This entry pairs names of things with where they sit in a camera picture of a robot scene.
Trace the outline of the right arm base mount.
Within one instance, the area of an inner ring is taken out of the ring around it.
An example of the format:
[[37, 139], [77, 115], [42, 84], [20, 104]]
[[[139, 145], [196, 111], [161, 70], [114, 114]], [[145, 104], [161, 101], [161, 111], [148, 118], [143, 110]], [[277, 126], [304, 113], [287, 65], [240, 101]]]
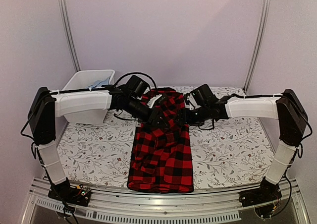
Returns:
[[259, 188], [239, 192], [239, 202], [243, 207], [271, 202], [282, 197], [278, 184], [263, 179]]

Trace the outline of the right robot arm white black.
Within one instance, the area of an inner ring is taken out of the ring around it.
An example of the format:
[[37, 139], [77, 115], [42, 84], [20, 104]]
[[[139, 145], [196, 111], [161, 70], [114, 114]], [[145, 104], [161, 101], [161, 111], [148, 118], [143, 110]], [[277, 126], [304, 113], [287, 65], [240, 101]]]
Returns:
[[181, 120], [189, 124], [195, 188], [218, 188], [267, 181], [256, 192], [260, 202], [292, 165], [310, 128], [292, 90], [280, 94], [222, 98], [198, 90], [184, 93]]

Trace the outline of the red black plaid shirt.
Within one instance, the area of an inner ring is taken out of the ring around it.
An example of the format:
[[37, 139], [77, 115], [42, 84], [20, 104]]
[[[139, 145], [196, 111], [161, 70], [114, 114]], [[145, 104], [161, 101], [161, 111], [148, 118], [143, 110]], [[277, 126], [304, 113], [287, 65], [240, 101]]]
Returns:
[[169, 128], [136, 127], [127, 188], [146, 193], [191, 193], [194, 181], [189, 126], [174, 121], [185, 108], [184, 96], [165, 87], [148, 91], [142, 103], [156, 94], [167, 96], [157, 109], [166, 116]]

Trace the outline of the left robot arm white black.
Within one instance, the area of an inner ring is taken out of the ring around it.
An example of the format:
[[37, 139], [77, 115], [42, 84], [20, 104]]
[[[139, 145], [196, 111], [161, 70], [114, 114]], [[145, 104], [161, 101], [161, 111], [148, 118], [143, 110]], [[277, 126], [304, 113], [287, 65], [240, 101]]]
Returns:
[[33, 100], [22, 127], [30, 127], [37, 148], [39, 160], [45, 169], [54, 192], [62, 201], [70, 201], [73, 189], [66, 185], [67, 177], [63, 171], [56, 148], [55, 119], [76, 112], [92, 110], [123, 110], [140, 122], [159, 128], [168, 128], [164, 114], [154, 106], [141, 103], [144, 89], [133, 89], [127, 85], [115, 87], [108, 85], [95, 89], [50, 91], [41, 87]]

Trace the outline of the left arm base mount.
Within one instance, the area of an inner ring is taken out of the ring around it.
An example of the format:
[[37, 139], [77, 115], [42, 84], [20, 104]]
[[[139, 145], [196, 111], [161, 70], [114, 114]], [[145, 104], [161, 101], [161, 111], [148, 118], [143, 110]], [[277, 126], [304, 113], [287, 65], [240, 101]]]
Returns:
[[52, 184], [48, 197], [67, 204], [87, 207], [91, 199], [91, 188], [84, 187], [83, 184], [71, 186], [67, 180], [61, 184]]

